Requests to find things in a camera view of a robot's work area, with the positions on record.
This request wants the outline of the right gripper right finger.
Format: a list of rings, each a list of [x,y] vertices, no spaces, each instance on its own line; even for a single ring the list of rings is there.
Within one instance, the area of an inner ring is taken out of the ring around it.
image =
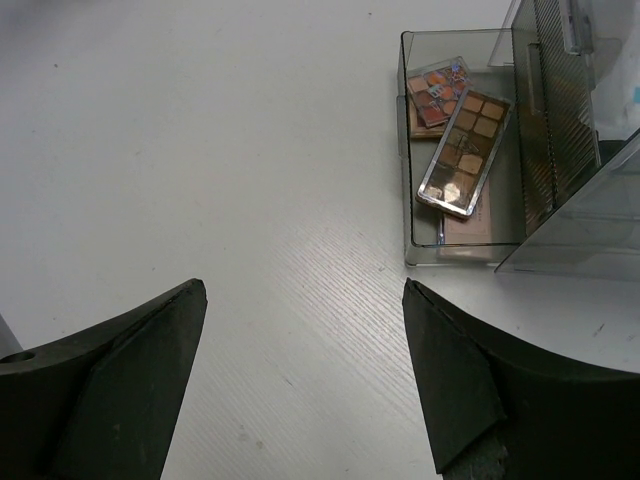
[[[635,479],[639,377],[552,353],[416,280],[405,331],[445,479]]]

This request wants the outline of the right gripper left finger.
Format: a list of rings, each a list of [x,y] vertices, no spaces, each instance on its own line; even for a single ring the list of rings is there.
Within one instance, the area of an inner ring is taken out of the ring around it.
[[[160,478],[205,315],[190,279],[31,349],[3,324],[2,478]]]

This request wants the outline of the pale pink compact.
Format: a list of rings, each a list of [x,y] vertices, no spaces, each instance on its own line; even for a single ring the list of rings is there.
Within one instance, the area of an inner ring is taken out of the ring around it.
[[[437,259],[441,262],[486,263],[494,260],[489,180],[486,181],[475,210],[469,218],[459,219],[452,215],[442,215]]]

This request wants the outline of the clear acrylic organizer with drawers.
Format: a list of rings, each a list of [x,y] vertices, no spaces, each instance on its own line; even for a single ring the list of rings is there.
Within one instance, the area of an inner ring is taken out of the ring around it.
[[[416,200],[443,135],[410,136],[407,73],[456,56],[469,87],[513,102],[487,178],[489,263],[439,261],[447,213]],[[397,87],[407,265],[638,279],[637,2],[514,1],[498,29],[406,31]]]

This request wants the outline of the long brown eyeshadow palette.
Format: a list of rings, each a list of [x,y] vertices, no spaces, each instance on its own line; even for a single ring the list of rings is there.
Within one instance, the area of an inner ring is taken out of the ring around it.
[[[513,102],[467,87],[416,192],[416,200],[460,219],[475,211]]]

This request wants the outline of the colourful square eyeshadow palette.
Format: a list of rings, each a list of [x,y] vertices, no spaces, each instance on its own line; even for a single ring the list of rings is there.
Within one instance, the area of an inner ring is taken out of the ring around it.
[[[409,131],[413,139],[440,138],[463,91],[472,85],[461,56],[409,70]]]

